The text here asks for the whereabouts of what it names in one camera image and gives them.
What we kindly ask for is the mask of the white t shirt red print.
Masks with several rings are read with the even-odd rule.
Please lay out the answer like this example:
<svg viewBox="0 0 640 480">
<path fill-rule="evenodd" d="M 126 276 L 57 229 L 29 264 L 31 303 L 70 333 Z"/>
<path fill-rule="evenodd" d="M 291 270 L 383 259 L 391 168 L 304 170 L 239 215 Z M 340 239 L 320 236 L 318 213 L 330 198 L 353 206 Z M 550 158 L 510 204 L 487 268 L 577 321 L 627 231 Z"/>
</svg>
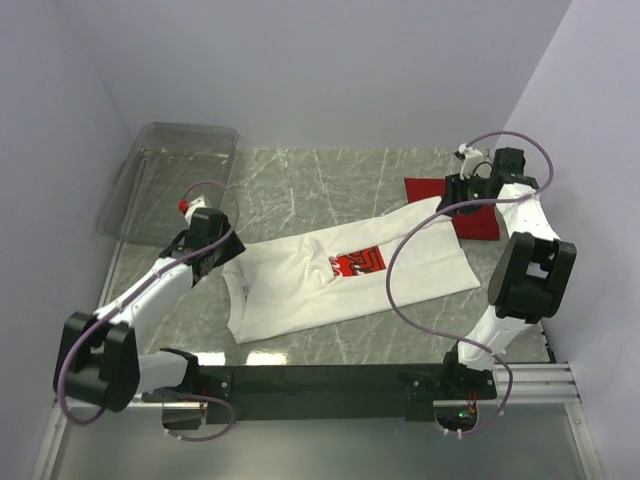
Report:
<svg viewBox="0 0 640 480">
<path fill-rule="evenodd" d="M 381 217 L 249 244 L 228 262 L 228 328 L 237 343 L 355 319 L 481 283 L 437 197 Z"/>
</svg>

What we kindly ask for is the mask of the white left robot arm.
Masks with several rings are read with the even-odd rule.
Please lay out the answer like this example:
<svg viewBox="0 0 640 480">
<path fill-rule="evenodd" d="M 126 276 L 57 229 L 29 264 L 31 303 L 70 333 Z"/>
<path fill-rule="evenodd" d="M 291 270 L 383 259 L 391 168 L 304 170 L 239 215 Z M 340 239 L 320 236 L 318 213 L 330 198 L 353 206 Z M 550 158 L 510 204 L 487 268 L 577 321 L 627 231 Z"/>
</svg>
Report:
<svg viewBox="0 0 640 480">
<path fill-rule="evenodd" d="M 141 393 L 200 393 L 195 355 L 172 348 L 143 354 L 139 346 L 189 290 L 244 250 L 222 211 L 196 208 L 187 228 L 134 285 L 94 312 L 75 312 L 65 321 L 53 378 L 59 402 L 72 398 L 119 412 Z"/>
</svg>

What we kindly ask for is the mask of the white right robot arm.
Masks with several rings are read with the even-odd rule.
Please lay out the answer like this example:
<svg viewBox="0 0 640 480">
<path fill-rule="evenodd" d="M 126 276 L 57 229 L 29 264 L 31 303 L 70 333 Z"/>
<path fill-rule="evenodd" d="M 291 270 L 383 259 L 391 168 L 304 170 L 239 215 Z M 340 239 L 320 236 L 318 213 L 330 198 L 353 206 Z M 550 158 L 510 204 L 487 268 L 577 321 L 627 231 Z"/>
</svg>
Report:
<svg viewBox="0 0 640 480">
<path fill-rule="evenodd" d="M 577 248 L 549 224 L 538 182 L 524 172 L 522 150 L 501 148 L 486 160 L 481 151 L 461 145 L 455 155 L 462 167 L 446 177 L 441 207 L 452 206 L 454 220 L 484 205 L 495 207 L 508 234 L 489 280 L 486 311 L 444 357 L 441 387 L 457 397 L 486 390 L 496 355 L 530 326 L 557 313 Z"/>
</svg>

